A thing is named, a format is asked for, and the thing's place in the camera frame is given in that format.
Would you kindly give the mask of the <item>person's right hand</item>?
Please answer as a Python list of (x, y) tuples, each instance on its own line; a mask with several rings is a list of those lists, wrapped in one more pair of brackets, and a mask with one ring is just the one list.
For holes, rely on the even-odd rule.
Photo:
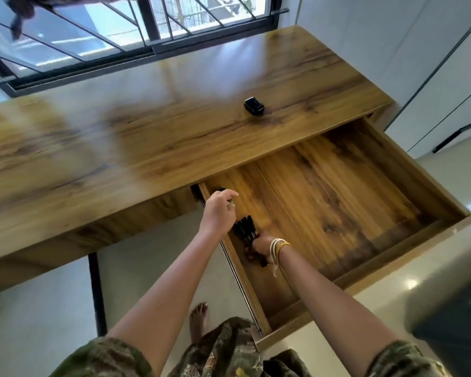
[(253, 240), (251, 246), (247, 247), (246, 249), (251, 249), (253, 251), (256, 251), (264, 255), (265, 261), (268, 264), (272, 264), (271, 259), (270, 259), (269, 246), (270, 246), (271, 241), (275, 238), (277, 237), (270, 234), (268, 231), (263, 230), (258, 234), (257, 238)]

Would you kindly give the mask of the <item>person's left hand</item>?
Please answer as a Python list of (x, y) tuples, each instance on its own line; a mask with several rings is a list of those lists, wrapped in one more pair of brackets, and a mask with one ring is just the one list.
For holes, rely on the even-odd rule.
[(205, 202), (199, 232), (218, 240), (222, 239), (236, 221), (236, 208), (222, 204), (219, 192), (215, 191)]

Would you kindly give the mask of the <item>bunch of black marker pens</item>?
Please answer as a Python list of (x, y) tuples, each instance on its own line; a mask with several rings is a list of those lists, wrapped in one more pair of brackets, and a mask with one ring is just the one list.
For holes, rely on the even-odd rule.
[[(251, 215), (242, 217), (239, 221), (236, 221), (232, 226), (232, 231), (243, 243), (243, 254), (245, 255), (245, 248), (250, 247), (253, 240), (258, 236), (256, 225)], [(266, 267), (268, 263), (264, 259), (264, 265), (260, 265), (262, 268)]]

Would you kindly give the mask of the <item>person's right forearm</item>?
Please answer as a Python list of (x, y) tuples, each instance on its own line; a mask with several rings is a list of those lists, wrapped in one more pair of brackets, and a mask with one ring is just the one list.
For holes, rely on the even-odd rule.
[(279, 266), (351, 377), (364, 377), (374, 358), (398, 340), (375, 314), (285, 246)]

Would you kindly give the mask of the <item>person's left forearm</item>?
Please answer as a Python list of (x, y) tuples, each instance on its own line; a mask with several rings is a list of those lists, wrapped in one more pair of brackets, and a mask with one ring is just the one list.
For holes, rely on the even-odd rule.
[(227, 228), (199, 229), (189, 245), (108, 332), (138, 349), (160, 376), (189, 312), (195, 291)]

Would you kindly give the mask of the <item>gold bangles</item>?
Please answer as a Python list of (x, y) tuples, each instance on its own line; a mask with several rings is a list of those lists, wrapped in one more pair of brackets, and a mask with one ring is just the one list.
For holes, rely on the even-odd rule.
[(270, 259), (271, 263), (274, 265), (274, 268), (277, 269), (279, 267), (279, 254), (283, 247), (290, 246), (288, 241), (285, 241), (281, 238), (275, 238), (271, 241), (269, 250), (270, 250)]

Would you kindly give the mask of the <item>person's bare foot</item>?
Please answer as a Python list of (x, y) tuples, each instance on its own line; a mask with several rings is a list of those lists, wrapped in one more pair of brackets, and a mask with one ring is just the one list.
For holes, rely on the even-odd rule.
[(197, 304), (189, 316), (189, 331), (192, 344), (200, 342), (208, 332), (208, 304), (202, 302)]

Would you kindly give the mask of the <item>small black device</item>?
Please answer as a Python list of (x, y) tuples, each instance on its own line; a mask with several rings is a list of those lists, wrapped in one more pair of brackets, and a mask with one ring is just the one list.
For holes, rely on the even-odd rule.
[(244, 101), (245, 109), (253, 116), (261, 116), (265, 111), (265, 106), (255, 97), (249, 97)]

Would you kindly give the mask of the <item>patterned green dress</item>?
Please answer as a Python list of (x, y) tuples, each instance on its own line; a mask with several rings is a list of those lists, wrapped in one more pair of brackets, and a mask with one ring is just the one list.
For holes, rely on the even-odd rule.
[[(264, 360), (253, 324), (233, 317), (190, 345), (167, 377), (312, 377), (293, 349)], [(49, 377), (155, 377), (144, 355), (116, 338), (98, 337), (69, 355)], [(363, 377), (452, 377), (438, 361), (398, 340), (383, 349)]]

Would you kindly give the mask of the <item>wooden desk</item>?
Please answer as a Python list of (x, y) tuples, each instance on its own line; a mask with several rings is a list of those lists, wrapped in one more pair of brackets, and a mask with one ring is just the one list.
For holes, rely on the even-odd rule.
[(1, 102), (0, 292), (195, 209), (194, 183), (392, 102), (296, 25)]

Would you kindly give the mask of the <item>wooden desk drawer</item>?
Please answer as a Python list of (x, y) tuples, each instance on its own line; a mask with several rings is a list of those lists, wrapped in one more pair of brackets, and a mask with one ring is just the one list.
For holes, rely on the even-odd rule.
[(352, 296), (471, 226), (471, 212), (367, 118), (198, 183)]

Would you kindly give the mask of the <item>black metal desk leg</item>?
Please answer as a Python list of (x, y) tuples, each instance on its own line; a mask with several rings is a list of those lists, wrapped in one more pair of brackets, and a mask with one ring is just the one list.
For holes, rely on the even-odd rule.
[(95, 323), (97, 336), (105, 336), (108, 332), (107, 320), (104, 307), (104, 297), (102, 292), (101, 277), (97, 254), (88, 254), (88, 265), (90, 274), (90, 283), (92, 290)]

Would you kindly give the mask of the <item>black framed window with grille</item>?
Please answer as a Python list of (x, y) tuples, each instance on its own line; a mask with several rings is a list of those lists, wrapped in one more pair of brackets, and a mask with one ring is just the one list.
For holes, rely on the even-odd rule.
[(9, 98), (277, 28), (282, 0), (0, 0)]

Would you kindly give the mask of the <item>white wardrobe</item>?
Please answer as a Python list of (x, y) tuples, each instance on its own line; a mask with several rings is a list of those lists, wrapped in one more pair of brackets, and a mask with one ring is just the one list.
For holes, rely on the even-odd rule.
[(299, 25), (396, 103), (382, 129), (418, 158), (471, 96), (471, 0), (282, 0)]

